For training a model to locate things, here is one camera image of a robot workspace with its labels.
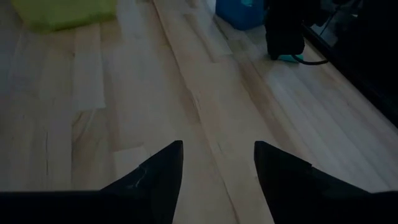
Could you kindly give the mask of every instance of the black cable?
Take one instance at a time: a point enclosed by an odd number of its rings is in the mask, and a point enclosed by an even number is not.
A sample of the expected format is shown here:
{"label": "black cable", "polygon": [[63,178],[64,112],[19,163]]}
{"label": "black cable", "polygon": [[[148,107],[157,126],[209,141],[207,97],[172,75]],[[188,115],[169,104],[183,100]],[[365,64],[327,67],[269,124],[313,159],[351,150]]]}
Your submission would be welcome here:
{"label": "black cable", "polygon": [[294,58],[294,60],[296,60],[304,65],[323,65],[323,64],[326,64],[329,62],[328,60],[323,60],[320,62],[306,62],[306,61],[302,60],[301,58],[297,57],[296,55],[292,55],[292,57]]}

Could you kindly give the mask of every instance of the blue container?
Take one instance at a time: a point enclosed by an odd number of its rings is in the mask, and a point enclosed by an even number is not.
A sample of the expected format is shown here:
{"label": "blue container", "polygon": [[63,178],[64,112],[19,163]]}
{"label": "blue container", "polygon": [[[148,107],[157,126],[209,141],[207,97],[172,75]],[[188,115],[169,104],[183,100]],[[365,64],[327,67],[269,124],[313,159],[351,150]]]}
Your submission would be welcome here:
{"label": "blue container", "polygon": [[264,0],[216,0],[216,14],[229,22],[235,29],[248,30],[264,23]]}

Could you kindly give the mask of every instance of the black object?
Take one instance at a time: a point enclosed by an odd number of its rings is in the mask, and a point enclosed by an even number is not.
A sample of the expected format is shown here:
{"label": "black object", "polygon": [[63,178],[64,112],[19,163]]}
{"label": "black object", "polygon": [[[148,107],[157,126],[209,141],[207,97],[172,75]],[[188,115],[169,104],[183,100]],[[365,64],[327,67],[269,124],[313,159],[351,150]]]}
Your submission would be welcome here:
{"label": "black object", "polygon": [[254,161],[275,224],[398,221],[397,192],[371,194],[262,141]]}
{"label": "black object", "polygon": [[375,107],[398,127],[397,1],[355,0],[328,30],[330,41],[309,26],[302,26],[307,40],[319,50]]}
{"label": "black object", "polygon": [[182,165],[183,143],[175,141],[99,191],[1,193],[1,223],[172,224]]}
{"label": "black object", "polygon": [[[304,51],[305,42],[301,25],[324,24],[329,13],[320,8],[320,0],[267,0],[265,18],[268,54],[272,60],[280,55],[300,55]],[[306,65],[320,65],[322,62],[305,62]]]}

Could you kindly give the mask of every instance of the lime green object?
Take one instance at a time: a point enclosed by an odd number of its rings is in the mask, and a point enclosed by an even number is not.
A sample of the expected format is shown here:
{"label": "lime green object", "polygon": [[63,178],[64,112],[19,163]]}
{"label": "lime green object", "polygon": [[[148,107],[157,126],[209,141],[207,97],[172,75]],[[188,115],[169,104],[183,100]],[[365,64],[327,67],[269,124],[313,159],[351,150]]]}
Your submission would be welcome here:
{"label": "lime green object", "polygon": [[29,28],[51,32],[114,19],[116,1],[12,0],[12,4]]}

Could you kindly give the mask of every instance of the wooden floor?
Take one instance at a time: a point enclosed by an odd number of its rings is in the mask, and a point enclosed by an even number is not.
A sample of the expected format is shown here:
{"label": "wooden floor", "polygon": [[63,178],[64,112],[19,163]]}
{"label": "wooden floor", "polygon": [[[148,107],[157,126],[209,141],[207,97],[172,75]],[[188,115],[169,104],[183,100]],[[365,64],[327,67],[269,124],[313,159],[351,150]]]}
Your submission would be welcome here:
{"label": "wooden floor", "polygon": [[2,191],[100,189],[176,139],[175,223],[272,223],[256,140],[398,189],[396,128],[332,65],[265,58],[264,28],[232,29],[215,0],[119,0],[117,20],[50,35],[0,4]]}

